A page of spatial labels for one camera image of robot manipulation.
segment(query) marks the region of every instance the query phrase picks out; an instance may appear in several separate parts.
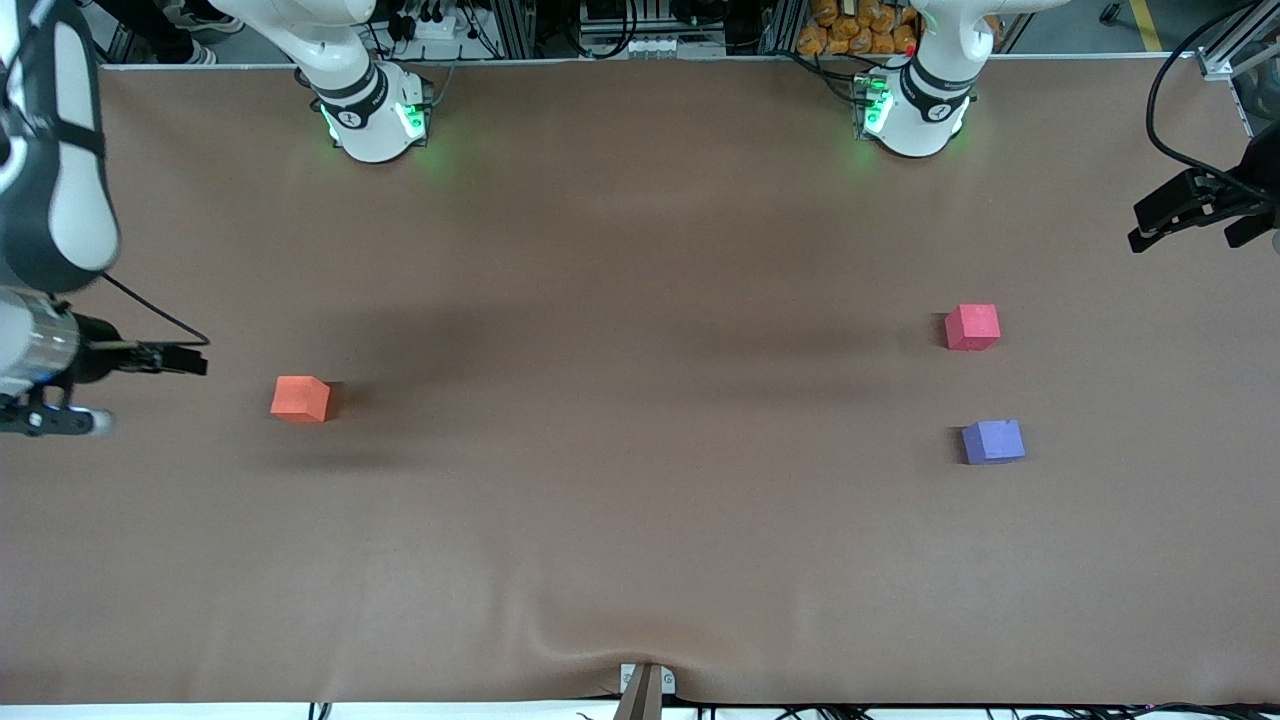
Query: black pants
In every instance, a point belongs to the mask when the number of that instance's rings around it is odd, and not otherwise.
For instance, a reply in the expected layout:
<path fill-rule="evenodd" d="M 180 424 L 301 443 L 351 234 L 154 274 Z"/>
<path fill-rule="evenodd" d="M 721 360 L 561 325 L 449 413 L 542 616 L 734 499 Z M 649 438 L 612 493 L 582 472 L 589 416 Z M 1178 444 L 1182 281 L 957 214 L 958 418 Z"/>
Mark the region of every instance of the black pants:
<path fill-rule="evenodd" d="M 174 27 L 154 0 L 96 1 L 100 8 L 115 18 L 115 22 L 146 40 L 161 63 L 184 63 L 196 51 L 196 46 L 191 44 L 191 33 Z M 223 13 L 210 5 L 209 0 L 186 0 L 184 4 L 188 10 L 201 18 L 223 17 Z"/>

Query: orange cube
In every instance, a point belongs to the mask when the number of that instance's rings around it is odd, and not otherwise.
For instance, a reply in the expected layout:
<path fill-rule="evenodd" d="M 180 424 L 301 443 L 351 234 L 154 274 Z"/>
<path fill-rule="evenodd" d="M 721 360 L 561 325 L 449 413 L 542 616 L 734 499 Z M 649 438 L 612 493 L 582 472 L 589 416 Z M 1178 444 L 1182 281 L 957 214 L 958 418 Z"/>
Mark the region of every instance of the orange cube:
<path fill-rule="evenodd" d="M 329 416 L 329 386 L 311 375 L 280 375 L 271 415 L 285 423 L 324 423 Z"/>

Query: blue cube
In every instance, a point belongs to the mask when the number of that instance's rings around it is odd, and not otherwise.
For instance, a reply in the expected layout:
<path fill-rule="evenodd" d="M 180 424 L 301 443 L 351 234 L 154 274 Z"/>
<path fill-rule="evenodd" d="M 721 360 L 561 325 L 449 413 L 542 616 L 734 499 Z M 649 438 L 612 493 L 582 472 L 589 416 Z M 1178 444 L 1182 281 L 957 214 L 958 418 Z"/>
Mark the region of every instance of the blue cube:
<path fill-rule="evenodd" d="M 1027 457 L 1018 420 L 979 420 L 963 434 L 970 465 L 996 465 Z"/>

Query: table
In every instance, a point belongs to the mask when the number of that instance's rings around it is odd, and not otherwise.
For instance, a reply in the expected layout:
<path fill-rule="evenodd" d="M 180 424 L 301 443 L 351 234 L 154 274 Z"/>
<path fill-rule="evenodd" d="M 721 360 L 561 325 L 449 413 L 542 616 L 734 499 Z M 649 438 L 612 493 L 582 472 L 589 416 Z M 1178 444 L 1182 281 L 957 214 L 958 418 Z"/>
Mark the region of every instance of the table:
<path fill-rule="evenodd" d="M 1161 129 L 1230 165 L 1181 65 Z M 787 63 L 468 67 L 380 167 L 287 70 L 104 73 L 115 274 L 211 374 L 0 441 L 0 694 L 1274 700 L 1280 259 L 1129 254 L 1156 67 L 993 61 L 923 161 Z M 945 350 L 957 302 L 1001 343 Z M 282 374 L 340 418 L 273 420 Z M 961 464 L 1005 416 L 1028 460 Z"/>

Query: sneaker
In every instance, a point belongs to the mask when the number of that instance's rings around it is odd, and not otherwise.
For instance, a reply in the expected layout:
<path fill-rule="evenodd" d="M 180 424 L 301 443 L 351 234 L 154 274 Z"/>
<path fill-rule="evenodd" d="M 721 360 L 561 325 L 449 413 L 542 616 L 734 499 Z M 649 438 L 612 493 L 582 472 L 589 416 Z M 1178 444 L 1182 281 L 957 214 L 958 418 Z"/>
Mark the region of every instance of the sneaker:
<path fill-rule="evenodd" d="M 216 20 L 201 18 L 200 15 L 188 10 L 184 3 L 178 3 L 177 5 L 169 5 L 168 8 L 165 8 L 164 17 L 169 18 L 169 22 L 177 26 L 178 29 L 184 29 L 187 32 L 200 32 L 202 29 L 212 29 L 216 32 L 232 35 L 244 29 L 244 20 L 236 19 L 230 15 L 223 15 Z"/>
<path fill-rule="evenodd" d="M 187 65 L 214 65 L 218 63 L 218 55 L 209 47 L 205 47 L 200 42 L 192 40 L 192 45 L 196 46 L 195 51 L 191 54 L 191 59 L 187 60 Z"/>

